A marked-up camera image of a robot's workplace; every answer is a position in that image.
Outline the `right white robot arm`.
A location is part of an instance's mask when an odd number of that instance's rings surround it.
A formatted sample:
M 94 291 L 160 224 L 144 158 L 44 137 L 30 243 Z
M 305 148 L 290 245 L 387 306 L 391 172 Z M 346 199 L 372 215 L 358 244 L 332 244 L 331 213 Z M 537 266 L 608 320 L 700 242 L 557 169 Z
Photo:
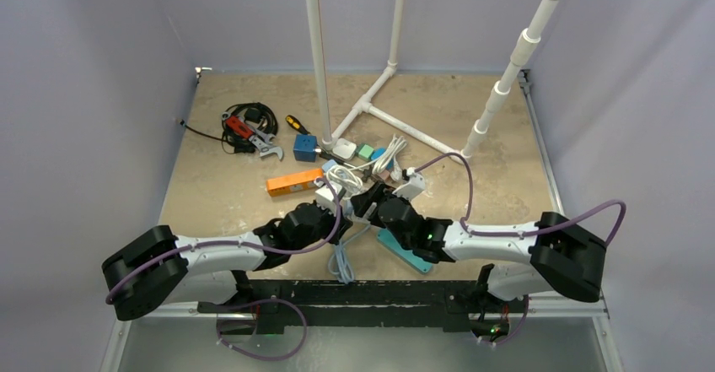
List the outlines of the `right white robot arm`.
M 494 267 L 473 288 L 483 310 L 550 290 L 579 302 L 600 299 L 607 244 L 560 213 L 544 212 L 535 222 L 512 226 L 463 226 L 422 216 L 384 183 L 351 197 L 350 203 L 357 218 L 386 229 L 402 249 L 424 261 L 511 262 L 511 267 Z

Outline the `white plug adapter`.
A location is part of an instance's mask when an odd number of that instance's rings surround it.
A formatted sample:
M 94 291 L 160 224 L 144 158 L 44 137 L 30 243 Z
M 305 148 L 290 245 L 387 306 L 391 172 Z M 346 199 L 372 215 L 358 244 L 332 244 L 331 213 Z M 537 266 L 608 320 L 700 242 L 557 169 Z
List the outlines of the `white plug adapter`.
M 354 158 L 357 151 L 357 145 L 354 142 L 344 138 L 338 138 L 331 150 L 332 154 L 339 159 L 350 161 Z

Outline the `green plug adapter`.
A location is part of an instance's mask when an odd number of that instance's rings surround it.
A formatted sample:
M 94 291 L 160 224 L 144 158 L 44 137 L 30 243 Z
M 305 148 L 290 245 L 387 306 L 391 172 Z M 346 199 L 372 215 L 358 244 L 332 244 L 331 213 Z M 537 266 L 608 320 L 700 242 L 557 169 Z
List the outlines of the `green plug adapter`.
M 374 148 L 366 143 L 359 144 L 356 149 L 356 156 L 365 162 L 372 160 Z

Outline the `blue cube socket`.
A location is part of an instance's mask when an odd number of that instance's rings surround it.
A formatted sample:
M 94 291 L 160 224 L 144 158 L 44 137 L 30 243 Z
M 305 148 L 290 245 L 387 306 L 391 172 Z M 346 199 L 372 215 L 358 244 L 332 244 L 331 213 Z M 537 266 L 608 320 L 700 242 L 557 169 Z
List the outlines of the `blue cube socket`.
M 318 153 L 317 137 L 312 134 L 298 134 L 293 144 L 293 156 L 296 161 L 314 163 Z

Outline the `light blue plug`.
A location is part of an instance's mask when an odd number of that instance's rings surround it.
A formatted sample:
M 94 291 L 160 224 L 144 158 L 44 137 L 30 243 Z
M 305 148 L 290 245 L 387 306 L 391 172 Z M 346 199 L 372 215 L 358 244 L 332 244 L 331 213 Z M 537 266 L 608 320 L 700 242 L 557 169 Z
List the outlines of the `light blue plug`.
M 370 159 L 371 159 L 371 160 L 376 160 L 376 159 L 380 158 L 380 157 L 385 153 L 385 151 L 386 151 L 386 148 L 376 148 L 376 149 L 373 151 L 373 153 L 372 153 Z

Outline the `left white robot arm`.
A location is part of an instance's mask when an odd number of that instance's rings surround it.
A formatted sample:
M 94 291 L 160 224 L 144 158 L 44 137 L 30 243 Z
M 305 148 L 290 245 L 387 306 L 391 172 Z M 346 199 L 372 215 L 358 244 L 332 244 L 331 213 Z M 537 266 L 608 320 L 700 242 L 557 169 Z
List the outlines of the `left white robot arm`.
M 282 218 L 235 236 L 195 238 L 157 225 L 101 265 L 106 304 L 120 321 L 132 321 L 162 305 L 222 304 L 240 312 L 251 301 L 243 273 L 273 269 L 292 256 L 338 241 L 352 227 L 345 214 L 316 202 L 301 203 Z

